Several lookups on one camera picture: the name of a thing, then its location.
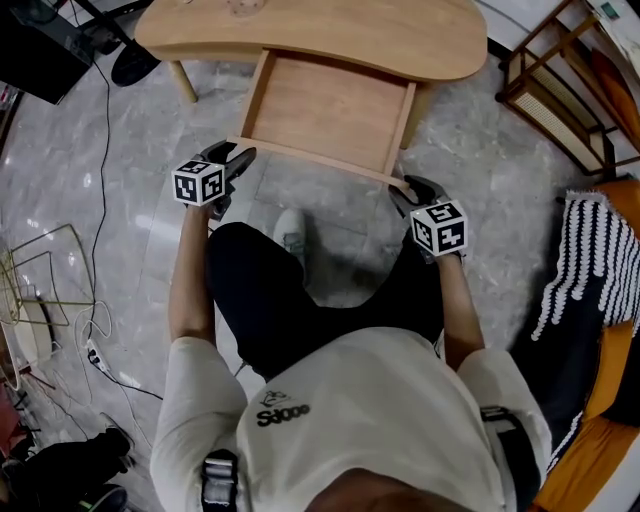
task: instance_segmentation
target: gray tile floor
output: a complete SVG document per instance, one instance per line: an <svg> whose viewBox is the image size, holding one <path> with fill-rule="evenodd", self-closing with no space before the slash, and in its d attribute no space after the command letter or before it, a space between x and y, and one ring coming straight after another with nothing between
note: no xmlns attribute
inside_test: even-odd
<svg viewBox="0 0 640 512"><path fill-rule="evenodd" d="M112 61L103 58L100 65L110 70ZM214 62L187 62L185 67L200 97L195 105L182 102L166 65L139 84L111 89L108 215L96 250L97 296L109 305L113 318L113 335L103 339L96 334L96 340L117 376L156 393L163 392L168 288L184 215L172 200L168 171L233 129L253 71L251 65ZM439 181L466 208L470 285L488 343L506 347L543 267L558 210L554 198L568 186L590 181L555 146L494 101L500 82L497 61L490 58L471 79L442 86L412 147L401 153L397 171ZM105 91L94 69L59 106L24 99L0 163L1 236L12 246L71 222L85 250L90 249L101 214L98 169L106 140ZM225 222L248 222L270 234L283 208L300 208L308 215L309 290L321 304L344 307L366 300L399 251L404 224L386 190L373 181L261 152L237 189ZM72 239L58 234L40 244L53 253L54 273L66 297L82 297L79 289L86 290L88 282ZM46 272L29 272L25 270L26 278L46 295ZM78 310L68 308L67 315L73 320ZM104 326L104 311L96 319ZM160 510L147 472L150 450L134 430L123 392L88 368L88 405L72 329L57 329L56 334L62 350L40 372L79 403L60 389L52 396L89 435L101 429L99 411L135 432L138 466L118 481L136 506ZM231 369L237 369L235 341L223 320L218 338ZM250 396L262 384L248 369L239 379ZM25 387L44 444L83 438L41 389L28 381ZM152 442L160 403L134 391L126 394Z"/></svg>

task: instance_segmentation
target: chair leg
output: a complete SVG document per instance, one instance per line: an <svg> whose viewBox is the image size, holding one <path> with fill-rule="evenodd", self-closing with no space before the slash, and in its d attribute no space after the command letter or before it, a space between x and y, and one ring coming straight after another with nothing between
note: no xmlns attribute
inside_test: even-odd
<svg viewBox="0 0 640 512"><path fill-rule="evenodd" d="M182 94L187 101L189 103L195 103L198 101L198 96L193 90L193 86L191 85L191 82L189 82L189 77L184 72L184 68L182 67L182 64L180 64L180 61L169 61L169 67L171 68L173 76L178 83L178 88L182 91Z"/></svg>

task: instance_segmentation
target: black cable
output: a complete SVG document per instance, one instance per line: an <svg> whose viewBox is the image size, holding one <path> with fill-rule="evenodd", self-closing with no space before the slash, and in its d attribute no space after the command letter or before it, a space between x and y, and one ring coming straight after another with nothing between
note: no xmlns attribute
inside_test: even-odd
<svg viewBox="0 0 640 512"><path fill-rule="evenodd" d="M89 359L89 362L91 363L91 366L93 366L96 370L98 370L102 375L104 375L107 379L109 379L114 384L118 384L118 386L123 387L123 388L128 388L128 389L133 389L134 391L139 391L140 393L144 393L145 395L153 396L153 397L157 398L158 400L163 400L163 398L160 395L156 395L152 391L147 391L146 389L136 388L134 386L129 386L128 384L123 384L122 382L120 382L115 377L112 377L108 373L106 373L106 372L102 371L100 368L98 368L98 365L95 364L91 359Z"/></svg>
<svg viewBox="0 0 640 512"><path fill-rule="evenodd" d="M80 23L78 22L78 13L76 12L75 4L74 4L73 0L69 0L69 1L71 3L71 8L73 9L73 17L76 20L76 24L78 26L80 26ZM91 282L91 295L92 295L92 301L93 301L94 308L91 310L91 322L89 323L89 338L91 338L91 335L93 334L93 321L95 319L95 314L96 314L96 308L95 308L95 305L96 305L96 284L97 284L97 277L96 277L96 245L98 244L98 237L100 236L100 232L102 231L102 226L104 225L104 221L107 218L107 196L106 196L105 187L104 187L104 166L105 166L105 163L107 162L107 156L109 154L109 145L111 143L111 119L109 117L109 98L110 98L110 95L111 95L111 86L109 85L109 80L107 80L107 77L104 76L104 73L100 69L100 66L98 66L98 63L95 61L95 59L93 57L91 58L91 62L93 63L93 65L96 67L96 69L100 73L100 76L102 77L102 80L104 80L104 83L107 84L107 112L106 112L106 116L107 116L107 144L106 144L106 147L105 147L104 156L102 158L102 163L100 164L100 188L102 190L102 218L100 219L100 224L98 225L98 230L96 231L96 237L93 240L93 247L91 248L91 270L92 270L92 275L93 275L93 281ZM120 387L133 389L135 391L139 391L140 393L144 393L146 395L150 395L150 396L156 397L158 400L162 400L162 397L160 395L156 395L155 393L152 393L151 391L147 391L145 389L135 388L133 386L128 386L127 384L123 384L122 382L118 381L114 377L111 377L107 373L103 372L100 368L98 368L98 366L96 366L93 363L93 361L91 361L91 359L89 359L89 362L91 363L91 366L93 366L96 370L98 370L100 373L102 373L107 379L109 379L114 384L118 384Z"/></svg>
<svg viewBox="0 0 640 512"><path fill-rule="evenodd" d="M73 17L76 20L76 24L80 26L80 22L78 21L78 13L76 12L76 7L73 0L69 0L71 3L71 8L73 9ZM93 309L91 310L91 322L89 323L89 338L93 334L93 321L96 316L96 285L97 285L97 276L96 276L96 246L98 245L98 237L100 236L100 232L102 231L102 226L104 225L104 221L107 218L107 195L104 188L104 166L107 162L107 156L109 155L109 145L111 144L111 119L109 117L109 99L111 96L111 86L109 85L109 80L104 76L104 73L98 66L98 63L95 61L93 57L91 57L91 62L96 67L100 76L104 80L104 83L107 84L107 144L104 150L104 156L102 157L102 163L100 164L100 188L102 190L102 218L100 219L100 224L98 225L98 230L96 231L96 237L93 240L93 247L91 248L91 270L93 275L93 281L91 284L91 300L93 301Z"/></svg>

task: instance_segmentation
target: strap buckle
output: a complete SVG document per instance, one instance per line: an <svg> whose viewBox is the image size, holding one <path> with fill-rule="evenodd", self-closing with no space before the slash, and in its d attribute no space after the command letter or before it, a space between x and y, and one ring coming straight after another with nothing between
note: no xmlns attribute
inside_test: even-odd
<svg viewBox="0 0 640 512"><path fill-rule="evenodd" d="M207 455L202 464L202 506L205 511L236 510L238 459L228 450Z"/></svg>

